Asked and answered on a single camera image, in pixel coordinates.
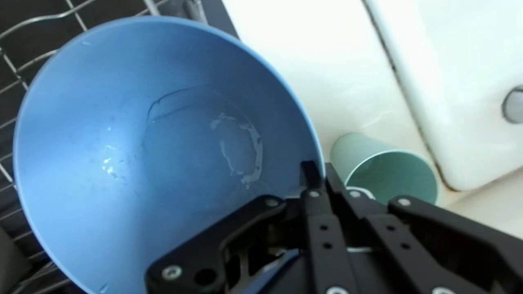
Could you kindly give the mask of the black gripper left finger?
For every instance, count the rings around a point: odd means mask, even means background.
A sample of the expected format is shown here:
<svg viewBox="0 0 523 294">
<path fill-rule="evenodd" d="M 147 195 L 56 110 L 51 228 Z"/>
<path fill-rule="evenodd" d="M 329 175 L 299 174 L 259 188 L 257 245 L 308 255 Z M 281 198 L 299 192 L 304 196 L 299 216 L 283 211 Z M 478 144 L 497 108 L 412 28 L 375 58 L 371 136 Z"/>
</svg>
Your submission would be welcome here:
<svg viewBox="0 0 523 294">
<path fill-rule="evenodd" d="M 174 247 L 146 272 L 147 294 L 334 294 L 355 286 L 334 201 L 344 185 L 332 165 L 301 167 L 296 198 L 263 195 Z"/>
</svg>

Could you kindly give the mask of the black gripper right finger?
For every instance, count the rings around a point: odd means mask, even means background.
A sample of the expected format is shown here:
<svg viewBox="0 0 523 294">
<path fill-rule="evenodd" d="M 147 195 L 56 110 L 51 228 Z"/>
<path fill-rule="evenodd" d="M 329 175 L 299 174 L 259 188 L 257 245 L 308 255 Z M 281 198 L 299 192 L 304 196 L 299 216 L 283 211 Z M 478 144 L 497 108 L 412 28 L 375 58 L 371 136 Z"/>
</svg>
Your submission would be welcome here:
<svg viewBox="0 0 523 294">
<path fill-rule="evenodd" d="M 523 241 L 414 196 L 381 205 L 327 164 L 350 249 L 370 249 L 401 294 L 523 294 Z"/>
</svg>

